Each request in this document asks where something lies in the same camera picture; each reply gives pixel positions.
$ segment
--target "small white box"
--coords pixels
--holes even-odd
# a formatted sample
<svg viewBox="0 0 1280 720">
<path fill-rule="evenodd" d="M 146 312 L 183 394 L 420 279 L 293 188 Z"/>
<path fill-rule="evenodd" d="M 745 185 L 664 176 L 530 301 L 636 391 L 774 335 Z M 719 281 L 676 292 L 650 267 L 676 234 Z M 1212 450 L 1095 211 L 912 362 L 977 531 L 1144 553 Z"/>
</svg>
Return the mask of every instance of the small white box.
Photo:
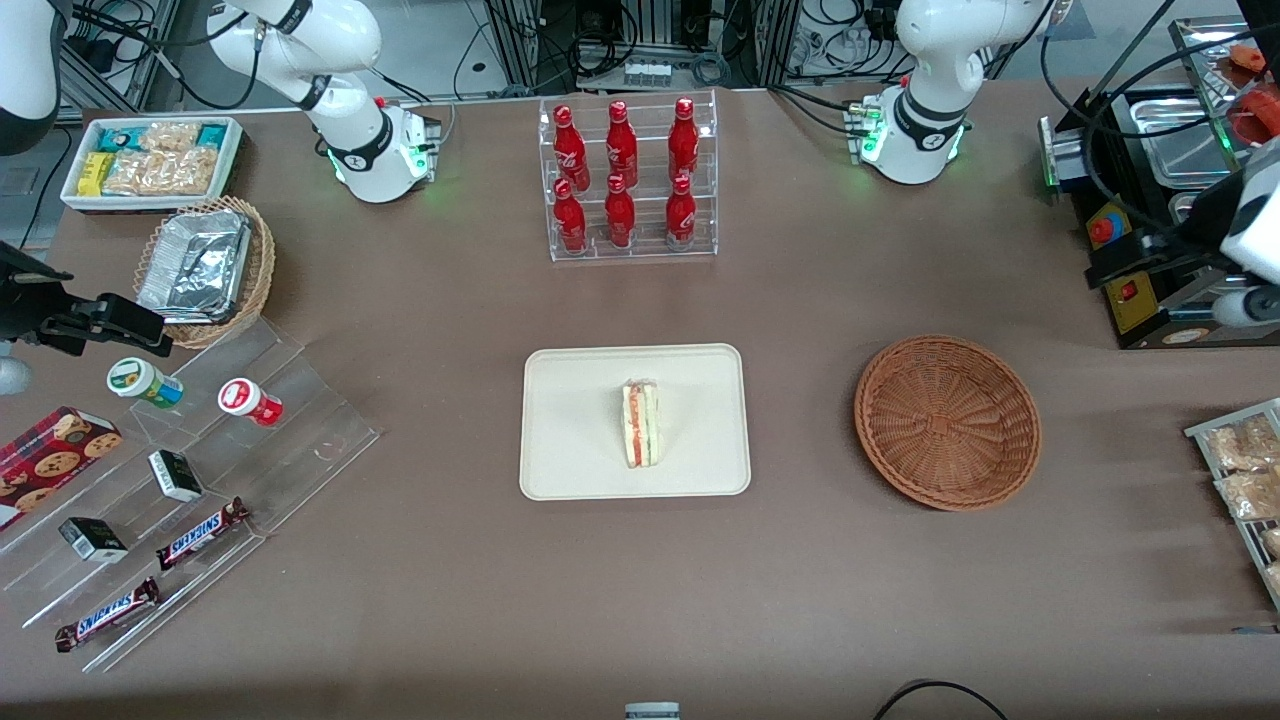
<svg viewBox="0 0 1280 720">
<path fill-rule="evenodd" d="M 97 143 L 102 135 L 110 131 L 146 126 L 154 122 L 180 122 L 200 123 L 205 126 L 227 126 L 227 135 L 223 136 L 223 145 L 218 149 L 218 163 L 214 165 L 214 177 L 209 182 L 209 191 L 204 195 L 156 195 L 156 196 L 120 196 L 120 195 L 78 195 L 76 187 L 79 183 L 81 173 L 84 170 L 84 159 L 90 152 L 97 151 Z M 146 213 L 154 210 L 174 210 L 188 208 L 198 202 L 216 200 L 223 196 L 227 181 L 230 179 L 232 165 L 236 161 L 236 152 L 239 149 L 243 129 L 241 124 L 227 115 L 160 115 L 160 117 L 127 117 L 92 120 L 84 128 L 84 137 L 81 138 L 76 156 L 72 159 L 70 169 L 67 172 L 67 181 L 63 182 L 63 202 L 81 213 Z"/>
</svg>

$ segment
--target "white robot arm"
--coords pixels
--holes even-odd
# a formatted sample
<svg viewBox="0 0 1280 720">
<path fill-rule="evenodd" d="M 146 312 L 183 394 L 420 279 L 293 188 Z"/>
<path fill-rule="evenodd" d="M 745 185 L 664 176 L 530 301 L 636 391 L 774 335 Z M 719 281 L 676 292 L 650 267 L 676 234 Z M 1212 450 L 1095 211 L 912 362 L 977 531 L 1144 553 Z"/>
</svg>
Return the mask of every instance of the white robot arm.
<svg viewBox="0 0 1280 720">
<path fill-rule="evenodd" d="M 0 0 L 0 155 L 23 152 L 58 117 L 58 50 L 70 0 Z"/>
<path fill-rule="evenodd" d="M 210 35 L 239 10 L 248 17 L 211 42 L 214 53 L 307 113 L 352 195 L 387 202 L 430 179 L 439 128 L 380 108 L 353 74 L 372 68 L 381 51 L 369 8 L 358 0 L 238 0 L 210 10 Z"/>
<path fill-rule="evenodd" d="M 978 50 L 1043 32 L 1071 1 L 904 0 L 895 27 L 915 56 L 915 70 L 906 87 L 864 100 L 863 163 L 905 184 L 938 177 L 955 156 L 965 113 L 984 81 Z"/>
</svg>

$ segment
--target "brown table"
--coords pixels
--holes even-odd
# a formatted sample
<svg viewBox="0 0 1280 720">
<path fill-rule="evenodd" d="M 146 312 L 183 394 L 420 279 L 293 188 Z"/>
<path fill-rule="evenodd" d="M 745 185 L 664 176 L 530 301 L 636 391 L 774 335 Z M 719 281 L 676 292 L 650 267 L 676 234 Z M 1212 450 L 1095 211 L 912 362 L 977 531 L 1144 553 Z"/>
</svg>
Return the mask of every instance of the brown table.
<svg viewBox="0 0 1280 720">
<path fill-rule="evenodd" d="M 1180 432 L 1280 393 L 1280 355 L 1115 350 L 1076 222 L 1038 191 L 1047 94 L 984 90 L 927 187 L 850 167 L 765 92 L 718 97 L 721 255 L 614 268 L 547 258 L 534 101 L 465 106 L 439 182 L 387 206 L 334 182 L 301 114 L 243 115 L 241 195 L 279 246 L 268 315 L 387 434 L 106 675 L 0 605 L 0 702 L 32 703 L 0 715 L 860 719 L 920 676 L 1023 720 L 1280 712 L 1280 638 L 1228 634 L 1274 612 Z M 128 291 L 155 222 L 67 213 L 51 263 Z M 1000 509 L 920 507 L 854 438 L 863 365 L 936 332 L 1039 404 L 1039 470 Z M 687 342 L 742 352 L 744 495 L 520 493 L 529 354 Z M 0 437 L 56 404 L 123 414 L 101 378 L 124 354 L 19 350 L 38 378 Z M 904 710 L 984 717 L 931 693 Z"/>
</svg>

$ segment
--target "acrylic display stand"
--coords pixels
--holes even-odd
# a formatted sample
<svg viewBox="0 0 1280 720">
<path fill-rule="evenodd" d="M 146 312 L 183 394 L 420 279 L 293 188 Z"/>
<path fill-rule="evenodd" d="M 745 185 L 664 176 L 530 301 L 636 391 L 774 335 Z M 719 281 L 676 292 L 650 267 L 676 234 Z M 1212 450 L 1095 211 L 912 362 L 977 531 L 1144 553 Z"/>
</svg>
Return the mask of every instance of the acrylic display stand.
<svg viewBox="0 0 1280 720">
<path fill-rule="evenodd" d="M 237 562 L 262 544 L 298 507 L 378 439 L 378 432 L 316 374 L 302 347 L 266 320 L 219 340 L 182 366 L 182 402 L 160 410 L 137 402 L 116 423 L 124 443 L 0 534 L 0 587 L 23 626 L 49 637 L 154 575 L 164 602 L 95 634 L 69 659 L 108 670 L 151 637 Z M 284 416 L 271 428 L 218 407 L 216 393 L 234 377 L 250 378 L 280 398 Z M 205 488 L 191 503 L 160 493 L 147 456 L 157 448 L 187 456 Z M 233 497 L 250 519 L 160 573 L 155 551 L 168 546 Z M 106 520 L 129 548 L 114 565 L 81 560 L 58 532 L 69 516 Z"/>
<path fill-rule="evenodd" d="M 675 251 L 667 246 L 667 199 L 671 197 L 671 176 L 667 169 L 667 136 L 676 117 L 676 100 L 690 97 L 694 101 L 694 123 L 698 126 L 698 170 L 692 177 L 692 196 L 698 202 L 694 218 L 695 233 L 689 250 Z M 543 100 L 539 106 L 538 150 L 543 172 L 543 202 L 547 206 L 547 236 L 550 243 L 553 261 L 589 260 L 627 260 L 636 258 L 689 258 L 716 255 L 719 249 L 719 218 L 717 215 L 718 150 L 716 140 L 719 133 L 716 117 L 716 94 L 701 92 L 654 92 L 627 97 L 627 110 L 631 126 L 636 131 L 640 155 L 640 182 L 631 188 L 636 205 L 636 237 L 627 250 L 620 250 L 609 242 L 608 223 L 604 217 L 604 200 L 609 195 L 607 179 L 609 160 L 604 150 L 604 138 L 609 132 L 609 97 L 564 97 Z M 552 208 L 556 196 L 552 183 L 559 177 L 556 164 L 556 123 L 552 110 L 557 105 L 568 105 L 573 110 L 573 124 L 586 142 L 586 165 L 591 172 L 591 187 L 577 196 L 586 211 L 586 252 L 570 255 L 559 241 L 556 229 L 556 215 Z"/>
</svg>

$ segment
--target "red food item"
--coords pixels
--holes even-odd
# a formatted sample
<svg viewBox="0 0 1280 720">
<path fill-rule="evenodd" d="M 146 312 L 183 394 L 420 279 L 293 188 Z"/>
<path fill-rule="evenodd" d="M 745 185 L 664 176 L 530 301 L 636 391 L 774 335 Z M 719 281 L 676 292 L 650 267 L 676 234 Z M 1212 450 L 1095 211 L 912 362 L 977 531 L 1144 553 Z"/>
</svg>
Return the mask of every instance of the red food item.
<svg viewBox="0 0 1280 720">
<path fill-rule="evenodd" d="M 1253 72 L 1261 73 L 1267 67 L 1267 59 L 1257 47 L 1236 44 L 1231 46 L 1231 63 Z"/>
<path fill-rule="evenodd" d="M 564 252 L 581 255 L 586 252 L 586 213 L 582 204 L 573 197 L 573 188 L 564 178 L 557 178 L 554 184 L 556 205 L 552 214 L 556 215 L 556 227 L 564 245 Z"/>
<path fill-rule="evenodd" d="M 676 100 L 676 122 L 667 137 L 667 150 L 671 154 L 667 170 L 671 181 L 681 173 L 692 177 L 698 169 L 698 128 L 694 126 L 694 101 L 689 97 Z"/>
<path fill-rule="evenodd" d="M 586 169 L 586 143 L 582 133 L 573 127 L 573 111 L 568 105 L 557 105 L 552 111 L 556 118 L 556 164 L 561 177 L 573 183 L 575 192 L 586 192 L 591 187 L 591 172 Z"/>
<path fill-rule="evenodd" d="M 1280 90 L 1276 90 L 1276 86 L 1262 85 L 1251 90 L 1240 97 L 1239 108 L 1266 126 L 1271 136 L 1265 138 L 1263 142 L 1280 136 Z"/>
<path fill-rule="evenodd" d="M 694 215 L 698 202 L 689 193 L 692 183 L 687 174 L 681 174 L 672 183 L 671 197 L 667 199 L 667 246 L 677 252 L 689 250 L 694 242 Z"/>
<path fill-rule="evenodd" d="M 609 135 L 604 140 L 609 154 L 609 173 L 618 173 L 627 187 L 640 182 L 640 156 L 636 150 L 636 131 L 627 119 L 627 104 L 609 102 Z"/>
<path fill-rule="evenodd" d="M 0 530 L 120 445 L 111 423 L 59 407 L 0 448 Z"/>
<path fill-rule="evenodd" d="M 623 176 L 609 176 L 609 197 L 604 201 L 604 214 L 609 219 L 609 242 L 616 247 L 631 247 L 636 229 L 636 204 L 627 192 Z"/>
</svg>

